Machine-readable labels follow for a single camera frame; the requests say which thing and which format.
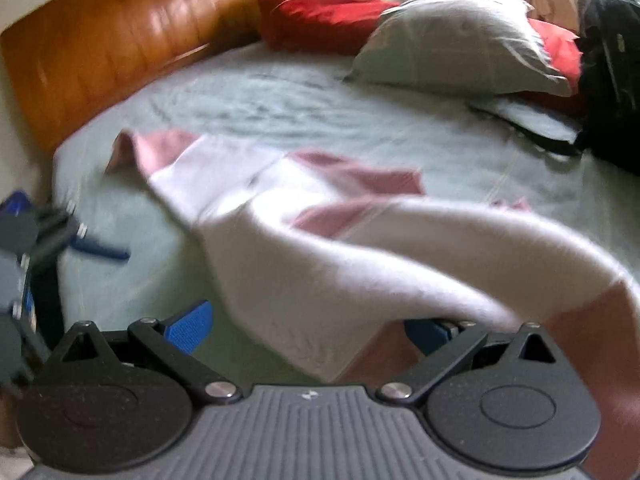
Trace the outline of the red pillow at headboard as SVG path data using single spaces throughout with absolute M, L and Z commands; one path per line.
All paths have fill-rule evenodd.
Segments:
M 390 0 L 257 0 L 262 40 L 273 50 L 355 56 Z

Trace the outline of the green plaid bed blanket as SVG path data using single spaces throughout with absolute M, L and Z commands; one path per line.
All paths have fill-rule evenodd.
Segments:
M 69 252 L 58 262 L 67 324 L 124 330 L 200 301 L 215 309 L 198 359 L 242 388 L 324 382 L 283 359 L 233 321 L 198 237 L 135 166 L 108 169 L 123 131 L 182 130 L 262 148 L 314 151 L 374 169 L 420 174 L 436 200 L 525 202 L 534 214 L 587 237 L 639 285 L 639 181 L 600 160 L 542 152 L 465 100 L 360 84 L 349 58 L 235 49 L 149 84 L 80 128 L 56 151 L 54 195 L 73 204 L 91 235 L 125 247 L 125 263 Z

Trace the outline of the wooden headboard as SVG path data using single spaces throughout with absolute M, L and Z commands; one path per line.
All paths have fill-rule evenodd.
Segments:
M 257 0 L 51 0 L 1 35 L 17 104 L 37 148 L 153 80 L 258 37 Z

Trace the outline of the pink and white sweater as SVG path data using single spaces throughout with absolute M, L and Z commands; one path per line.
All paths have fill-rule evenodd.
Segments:
M 597 401 L 586 467 L 639 470 L 639 285 L 587 237 L 525 202 L 428 197 L 420 174 L 230 136 L 117 136 L 198 237 L 233 321 L 305 374 L 378 386 L 418 359 L 408 318 L 514 330 L 537 321 Z

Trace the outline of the red quilt behind backpack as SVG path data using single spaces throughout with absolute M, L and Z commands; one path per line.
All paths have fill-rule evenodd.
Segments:
M 575 44 L 577 36 L 574 32 L 555 24 L 534 20 L 533 18 L 530 18 L 528 22 L 542 39 L 544 48 L 551 58 L 552 66 L 567 79 L 572 94 L 567 98 L 563 98 L 562 96 L 552 96 L 549 93 L 521 92 L 518 96 L 549 110 L 577 119 L 580 104 L 578 82 L 580 59 L 582 58 L 582 52 L 578 50 Z

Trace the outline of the grey pillow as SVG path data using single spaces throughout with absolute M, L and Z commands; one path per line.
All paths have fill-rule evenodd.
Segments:
M 525 0 L 406 0 L 383 12 L 349 77 L 455 94 L 537 92 L 570 83 L 529 23 Z

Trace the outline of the black backpack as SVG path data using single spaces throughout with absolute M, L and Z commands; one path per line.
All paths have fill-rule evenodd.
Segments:
M 639 173 L 639 3 L 589 0 L 577 47 L 582 52 L 578 80 L 579 122 L 570 140 L 531 133 L 553 154 L 584 151 L 628 172 Z

